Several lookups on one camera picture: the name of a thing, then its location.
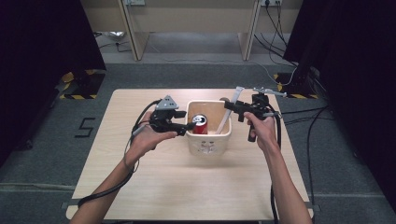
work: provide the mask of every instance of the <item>hand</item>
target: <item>hand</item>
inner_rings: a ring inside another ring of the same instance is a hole
[[[145,125],[145,128],[140,132],[131,144],[131,147],[127,153],[127,159],[129,157],[137,156],[138,158],[144,156],[148,151],[154,149],[161,141],[166,139],[175,138],[177,132],[167,132],[167,133],[156,133],[149,126],[149,118],[152,112],[147,112],[142,118],[142,123],[140,126]]]
[[[247,124],[254,125],[254,130],[251,131],[250,136],[257,136],[257,145],[263,152],[270,150],[273,143],[276,143],[275,119],[268,117],[265,120],[258,119],[254,114],[245,112]]]

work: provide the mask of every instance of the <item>power strip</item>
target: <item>power strip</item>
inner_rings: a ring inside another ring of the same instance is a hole
[[[265,7],[265,1],[262,0],[262,7]],[[268,7],[276,7],[276,6],[282,6],[282,0],[269,0],[270,5]]]

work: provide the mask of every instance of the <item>gray carpet floor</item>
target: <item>gray carpet floor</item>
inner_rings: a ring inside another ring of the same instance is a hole
[[[255,64],[107,64],[106,77],[94,100],[57,99],[35,133],[34,147],[14,151],[0,169],[0,223],[67,223],[65,203],[73,193],[96,132],[116,89],[252,88],[276,90],[276,84]],[[287,66],[266,66],[269,74],[290,72]],[[277,98],[282,112],[327,105],[323,99]],[[285,114],[290,141],[310,196],[306,140],[317,111]],[[396,216],[331,108],[320,115],[310,137],[316,223],[396,223]],[[78,129],[84,118],[93,127],[88,138]]]

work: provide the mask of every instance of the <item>wooden table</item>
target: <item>wooden table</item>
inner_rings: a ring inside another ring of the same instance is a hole
[[[91,194],[122,159],[131,129],[146,105],[169,94],[179,110],[186,110],[191,100],[231,99],[233,92],[233,89],[114,91],[73,199]],[[251,103],[252,93],[254,91],[244,90],[239,100]],[[269,97],[270,104],[278,109],[276,98]],[[184,119],[173,119],[173,122],[184,123]],[[256,143],[248,142],[248,126],[238,122],[236,114],[232,114],[232,125],[228,148],[220,157],[193,156],[186,136],[160,143],[141,158],[137,172],[120,190],[105,219],[273,219],[271,181],[264,155]],[[297,190],[308,202],[283,121],[282,154]],[[70,205],[66,216],[71,218],[77,209]]]

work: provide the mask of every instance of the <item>soda can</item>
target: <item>soda can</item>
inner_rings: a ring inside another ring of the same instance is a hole
[[[192,122],[195,122],[195,127],[192,130],[195,134],[207,134],[207,118],[203,114],[198,114],[192,117]]]

